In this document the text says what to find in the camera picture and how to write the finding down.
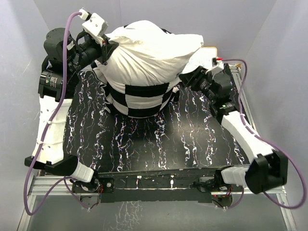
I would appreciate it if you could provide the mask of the black white checkered pillowcase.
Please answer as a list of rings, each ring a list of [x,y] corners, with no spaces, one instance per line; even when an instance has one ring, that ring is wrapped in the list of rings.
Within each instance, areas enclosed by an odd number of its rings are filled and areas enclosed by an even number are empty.
[[[177,85],[170,87],[168,83],[147,87],[125,85],[114,88],[108,83],[99,82],[105,94],[107,111],[110,113],[116,111],[132,118],[154,116],[169,102],[176,102],[179,99]]]

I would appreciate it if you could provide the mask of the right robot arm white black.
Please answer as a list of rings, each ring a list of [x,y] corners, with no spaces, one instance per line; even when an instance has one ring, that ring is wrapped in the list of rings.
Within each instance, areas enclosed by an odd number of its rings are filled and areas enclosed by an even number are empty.
[[[256,137],[252,127],[231,100],[231,77],[199,66],[179,76],[185,87],[200,91],[210,101],[212,116],[238,142],[248,157],[247,167],[222,167],[214,174],[215,187],[225,191],[232,184],[248,187],[254,194],[283,186],[287,183],[288,159],[271,145]]]

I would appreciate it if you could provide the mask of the white pillow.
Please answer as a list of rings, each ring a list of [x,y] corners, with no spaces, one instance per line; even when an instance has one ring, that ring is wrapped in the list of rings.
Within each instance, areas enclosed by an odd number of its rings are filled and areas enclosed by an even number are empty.
[[[173,87],[190,57],[204,44],[201,35],[169,33],[147,20],[118,27],[107,36],[118,47],[106,64],[95,61],[93,71],[99,81],[114,88],[164,83]]]

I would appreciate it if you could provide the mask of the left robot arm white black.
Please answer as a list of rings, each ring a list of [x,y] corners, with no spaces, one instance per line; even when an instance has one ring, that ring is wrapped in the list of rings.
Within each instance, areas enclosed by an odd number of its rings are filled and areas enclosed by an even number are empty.
[[[82,164],[77,156],[63,150],[66,117],[80,81],[79,72],[96,60],[106,63],[118,43],[103,35],[100,45],[88,32],[82,31],[77,38],[68,35],[67,57],[64,58],[64,32],[64,28],[51,30],[43,44],[47,56],[42,63],[38,84],[38,137],[33,154],[25,158],[25,166],[71,177],[83,182],[87,191],[94,192],[100,182],[96,172]]]

